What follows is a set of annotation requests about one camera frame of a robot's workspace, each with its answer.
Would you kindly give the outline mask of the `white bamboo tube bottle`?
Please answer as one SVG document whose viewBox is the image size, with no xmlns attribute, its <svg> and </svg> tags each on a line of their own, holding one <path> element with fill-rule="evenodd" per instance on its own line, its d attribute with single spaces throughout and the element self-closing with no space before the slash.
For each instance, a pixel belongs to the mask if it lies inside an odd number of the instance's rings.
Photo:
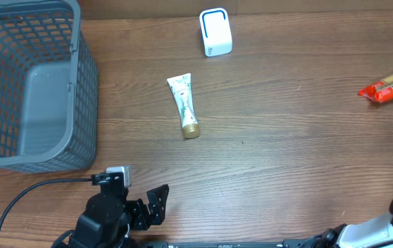
<svg viewBox="0 0 393 248">
<path fill-rule="evenodd" d="M 183 74 L 168 78 L 166 81 L 174 97 L 184 138 L 192 139 L 200 135 L 199 124 L 194 113 L 192 100 L 191 74 Z"/>
</svg>

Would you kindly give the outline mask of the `San Remo spaghetti pack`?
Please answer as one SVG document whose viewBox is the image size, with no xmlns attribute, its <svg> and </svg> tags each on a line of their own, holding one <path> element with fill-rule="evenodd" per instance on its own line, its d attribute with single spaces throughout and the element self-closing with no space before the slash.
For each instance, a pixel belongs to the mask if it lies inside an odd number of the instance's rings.
<svg viewBox="0 0 393 248">
<path fill-rule="evenodd" d="M 393 99 L 393 74 L 366 86 L 358 93 L 359 96 L 377 102 L 383 103 Z"/>
</svg>

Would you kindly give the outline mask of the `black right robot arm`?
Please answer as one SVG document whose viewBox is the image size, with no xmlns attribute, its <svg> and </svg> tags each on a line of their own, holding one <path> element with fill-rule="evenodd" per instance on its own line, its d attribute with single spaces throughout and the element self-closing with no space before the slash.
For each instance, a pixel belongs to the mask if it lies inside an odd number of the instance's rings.
<svg viewBox="0 0 393 248">
<path fill-rule="evenodd" d="M 342 224 L 298 244 L 299 247 L 386 248 L 393 247 L 393 199 L 383 215 L 356 225 Z"/>
</svg>

